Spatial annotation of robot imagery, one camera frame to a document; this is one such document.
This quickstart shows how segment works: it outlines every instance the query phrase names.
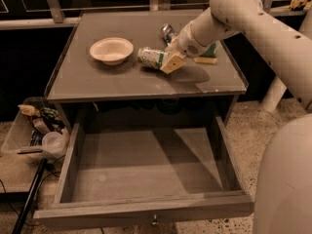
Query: bowl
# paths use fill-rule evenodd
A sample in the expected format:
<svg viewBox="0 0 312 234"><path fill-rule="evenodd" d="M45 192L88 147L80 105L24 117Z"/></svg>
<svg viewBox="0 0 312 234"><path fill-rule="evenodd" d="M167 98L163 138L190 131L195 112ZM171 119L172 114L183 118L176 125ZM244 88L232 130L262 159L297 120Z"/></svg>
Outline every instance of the bowl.
<svg viewBox="0 0 312 234"><path fill-rule="evenodd" d="M102 39L90 49L90 55L106 65L122 63L134 50L134 45L123 38L110 37Z"/></svg>

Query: aluminum can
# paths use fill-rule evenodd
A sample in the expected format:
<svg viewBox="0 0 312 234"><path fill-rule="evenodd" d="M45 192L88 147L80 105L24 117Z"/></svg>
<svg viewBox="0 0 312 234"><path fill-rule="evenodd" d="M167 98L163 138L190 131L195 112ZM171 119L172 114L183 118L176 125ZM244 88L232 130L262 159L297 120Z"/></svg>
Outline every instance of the aluminum can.
<svg viewBox="0 0 312 234"><path fill-rule="evenodd" d="M166 44L169 46L174 38L176 38L176 33L174 28L168 24L165 23L160 30L160 33L162 35L162 38L165 40Z"/></svg>

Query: gray surface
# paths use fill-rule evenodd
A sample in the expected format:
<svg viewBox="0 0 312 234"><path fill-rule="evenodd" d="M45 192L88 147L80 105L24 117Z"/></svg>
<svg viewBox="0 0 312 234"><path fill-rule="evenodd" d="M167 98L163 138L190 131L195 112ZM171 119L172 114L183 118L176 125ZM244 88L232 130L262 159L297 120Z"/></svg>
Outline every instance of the gray surface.
<svg viewBox="0 0 312 234"><path fill-rule="evenodd" d="M158 201L225 190L205 129L92 134L83 146L71 202Z"/></svg>
<svg viewBox="0 0 312 234"><path fill-rule="evenodd" d="M79 102L243 94L246 86L219 43L216 65L197 64L189 59L186 66L166 75L143 68L137 61L137 51L141 47L166 47L159 35L165 22L179 32L200 13L167 11L83 15L48 100ZM91 46L107 37L130 40L134 44L134 52L125 62L114 67L92 59L89 54Z"/></svg>

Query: drawer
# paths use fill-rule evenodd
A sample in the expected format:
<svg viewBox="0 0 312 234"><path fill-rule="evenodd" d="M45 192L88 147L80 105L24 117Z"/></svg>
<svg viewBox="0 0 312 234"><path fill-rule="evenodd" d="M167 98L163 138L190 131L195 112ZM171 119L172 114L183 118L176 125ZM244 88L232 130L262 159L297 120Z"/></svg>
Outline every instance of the drawer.
<svg viewBox="0 0 312 234"><path fill-rule="evenodd" d="M253 211L221 117L207 101L171 115L157 108L80 111L55 201L34 218L66 230Z"/></svg>

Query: table top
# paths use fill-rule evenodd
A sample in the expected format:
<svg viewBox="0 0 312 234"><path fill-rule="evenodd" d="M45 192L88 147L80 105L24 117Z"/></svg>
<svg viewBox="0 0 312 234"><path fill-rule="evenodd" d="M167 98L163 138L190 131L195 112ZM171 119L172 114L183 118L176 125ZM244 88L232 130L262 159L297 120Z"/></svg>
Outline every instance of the table top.
<svg viewBox="0 0 312 234"><path fill-rule="evenodd" d="M164 23L175 32L201 14L200 10L86 13L73 35L47 99L49 102L84 102L114 99L183 98L244 94L247 83L220 42L217 63L187 64L171 73L142 67L141 47L165 49L160 36ZM107 66L89 54L91 46L107 37L122 37L134 45L133 53L117 66Z"/></svg>

